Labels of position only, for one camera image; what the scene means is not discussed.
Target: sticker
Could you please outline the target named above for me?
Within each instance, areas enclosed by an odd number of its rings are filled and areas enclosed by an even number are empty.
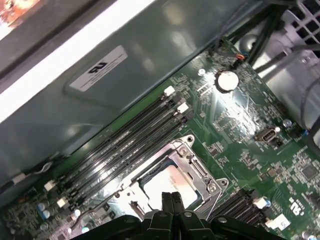
[[[71,88],[79,90],[81,92],[87,91],[96,82],[102,79],[107,73],[118,66],[128,57],[123,46],[117,46],[107,56],[102,58],[90,69],[78,77],[74,82],[70,84]]]

